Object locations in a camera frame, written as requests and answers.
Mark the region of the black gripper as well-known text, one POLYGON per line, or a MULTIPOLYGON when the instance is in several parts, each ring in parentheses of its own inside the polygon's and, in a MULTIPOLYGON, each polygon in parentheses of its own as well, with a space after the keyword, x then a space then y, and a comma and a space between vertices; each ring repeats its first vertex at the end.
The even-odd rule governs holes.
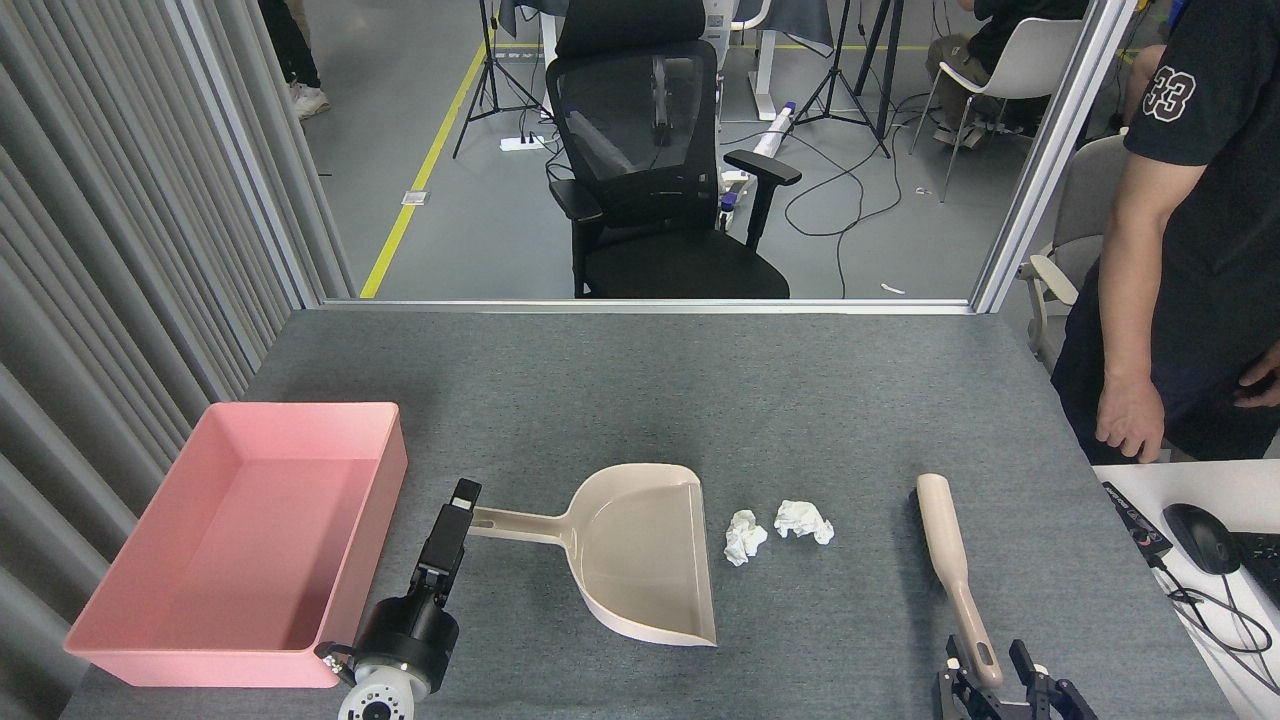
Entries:
POLYGON ((483 486, 460 478, 436 515, 413 570, 413 598, 390 597, 372 610, 355 647, 353 670, 365 682, 379 667, 411 675, 415 691, 439 691, 458 623, 442 606, 465 557, 465 541, 483 486))

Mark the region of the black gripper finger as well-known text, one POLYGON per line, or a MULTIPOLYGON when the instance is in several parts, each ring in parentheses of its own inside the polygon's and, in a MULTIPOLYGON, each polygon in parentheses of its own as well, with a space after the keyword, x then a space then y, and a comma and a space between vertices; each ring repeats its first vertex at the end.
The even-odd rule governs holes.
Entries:
POLYGON ((1020 683, 1027 689, 1030 719, 1051 719, 1053 710, 1061 719, 1098 717, 1074 683, 1069 679, 1055 680, 1042 666, 1032 661, 1021 639, 1012 641, 1009 655, 1020 683))
POLYGON ((956 635, 946 643, 947 660, 936 675, 936 719, 991 719, 987 689, 970 670, 956 635))

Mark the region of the person's right hand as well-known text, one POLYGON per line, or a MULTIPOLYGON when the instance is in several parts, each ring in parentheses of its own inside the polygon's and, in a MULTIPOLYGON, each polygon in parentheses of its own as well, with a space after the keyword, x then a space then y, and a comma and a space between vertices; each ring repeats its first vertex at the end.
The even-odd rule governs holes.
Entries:
POLYGON ((1124 459, 1155 462, 1164 434, 1164 401, 1149 374, 1105 373, 1094 438, 1124 459))

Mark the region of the person's left hand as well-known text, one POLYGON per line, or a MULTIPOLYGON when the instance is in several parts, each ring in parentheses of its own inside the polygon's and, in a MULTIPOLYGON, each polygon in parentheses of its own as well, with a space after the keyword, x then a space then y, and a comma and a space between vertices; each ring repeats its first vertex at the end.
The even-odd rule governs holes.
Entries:
POLYGON ((1276 407, 1279 405, 1277 366, 1253 366, 1238 380, 1234 395, 1238 407, 1276 407))

